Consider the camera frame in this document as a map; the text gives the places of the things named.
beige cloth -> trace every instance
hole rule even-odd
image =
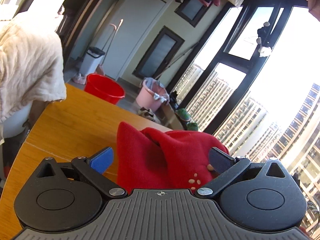
[[[61,41],[52,22],[24,12],[0,29],[0,122],[34,100],[66,99]]]

trash bin lid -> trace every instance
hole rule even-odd
[[[94,53],[94,54],[99,55],[99,56],[105,55],[105,52],[104,52],[103,50],[97,48],[97,47],[89,47],[88,50],[91,51],[91,52]]]

wooden table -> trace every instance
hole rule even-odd
[[[116,181],[116,135],[121,121],[138,130],[146,127],[169,130],[67,85],[67,100],[50,104],[45,109],[10,170],[0,200],[0,239],[9,240],[21,230],[13,203],[24,183],[45,157],[52,156],[57,162],[69,162],[77,156],[91,156],[111,146],[115,160],[105,175]]]

window frame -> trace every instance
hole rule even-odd
[[[184,100],[179,105],[179,108],[187,107],[187,105],[191,102],[194,96],[201,89],[202,85],[206,82],[209,75],[218,65],[218,63],[228,65],[246,74],[241,84],[233,92],[233,94],[230,96],[230,98],[227,100],[224,106],[220,109],[220,111],[217,113],[217,115],[214,117],[211,123],[204,130],[205,133],[214,134],[220,128],[220,126],[224,124],[224,122],[232,113],[233,109],[235,109],[235,107],[247,94],[252,83],[255,81],[261,69],[268,60],[268,57],[259,57],[259,46],[256,47],[250,60],[240,58],[232,54],[228,54],[238,37],[241,35],[244,28],[246,27],[247,23],[251,20],[253,14],[255,13],[255,10],[258,7],[273,7],[273,11],[269,19],[270,28],[268,32],[268,47],[270,46],[273,48],[276,42],[278,41],[282,31],[285,28],[285,25],[290,17],[292,8],[294,6],[307,8],[308,3],[306,2],[306,0],[245,0],[242,6],[243,8],[237,20],[235,21],[230,33],[228,34],[226,41],[221,46],[220,50],[218,51],[212,62],[208,65],[206,70],[204,70],[203,74],[199,77],[198,81],[194,84],[193,88],[189,91],[189,93],[186,95]],[[196,56],[199,54],[203,46],[206,44],[206,42],[212,35],[215,28],[219,25],[219,23],[228,13],[231,7],[234,7],[231,3],[227,3],[224,6],[220,14],[218,14],[216,19],[212,22],[212,24],[207,29],[203,37],[200,39],[199,44],[191,51],[185,62],[177,71],[172,81],[166,87],[169,93],[173,91],[182,75],[185,73],[187,68],[193,63]],[[276,23],[275,28],[273,29],[281,8],[284,9],[282,11],[281,16],[279,17],[278,22]]]
[[[198,23],[201,21],[203,16],[206,14],[206,12],[209,10],[212,3],[208,7],[203,4],[200,10],[197,12],[196,16],[193,19],[190,19],[187,15],[185,15],[182,12],[183,9],[188,5],[190,1],[191,0],[184,0],[174,12],[178,14],[181,18],[186,20],[188,23],[190,23],[195,28],[198,25]]]
[[[167,56],[161,62],[161,64],[159,65],[158,69],[156,70],[156,72],[153,74],[152,77],[156,78],[159,74],[161,74],[165,70],[166,66],[170,63],[170,61],[173,59],[174,55],[176,55],[176,53],[179,51],[179,49],[181,48],[181,46],[185,42],[185,40],[183,38],[181,38],[179,35],[177,35],[175,32],[173,32],[172,30],[170,30],[166,26],[164,26],[161,29],[161,31],[158,33],[156,38],[153,40],[150,47],[148,48],[148,50],[145,52],[145,54],[141,58],[140,62],[138,63],[137,67],[132,72],[133,75],[135,75],[136,77],[141,78],[141,79],[146,78],[145,76],[140,74],[140,71],[143,69],[145,63],[147,62],[147,60],[149,59],[149,57],[151,56],[151,54],[153,53],[153,51],[155,50],[155,48],[158,46],[159,42],[161,41],[161,39],[165,35],[167,35],[170,38],[172,38],[173,40],[175,40],[176,43],[173,45],[171,50],[168,52]]]

red fleece fabric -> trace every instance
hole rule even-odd
[[[215,178],[208,171],[209,150],[228,149],[214,136],[197,131],[136,130],[121,122],[117,134],[117,183],[131,192],[139,189],[192,188]]]

